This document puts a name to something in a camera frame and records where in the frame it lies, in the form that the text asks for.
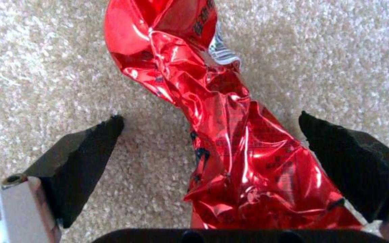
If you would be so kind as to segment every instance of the red foil wrapper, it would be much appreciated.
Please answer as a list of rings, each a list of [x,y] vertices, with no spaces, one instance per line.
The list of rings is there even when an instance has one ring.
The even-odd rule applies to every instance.
[[[312,153],[251,98],[213,0],[111,0],[104,25],[123,74],[191,124],[192,227],[361,227]]]

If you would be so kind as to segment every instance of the barcode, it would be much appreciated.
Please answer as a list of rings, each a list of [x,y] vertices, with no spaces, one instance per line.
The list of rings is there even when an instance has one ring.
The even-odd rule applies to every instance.
[[[226,65],[236,60],[241,61],[240,58],[237,55],[235,55],[233,51],[229,50],[224,45],[223,39],[221,37],[220,22],[217,22],[216,33],[213,37],[213,40],[210,43],[208,52],[210,53],[214,61],[216,61],[218,64],[221,65]]]

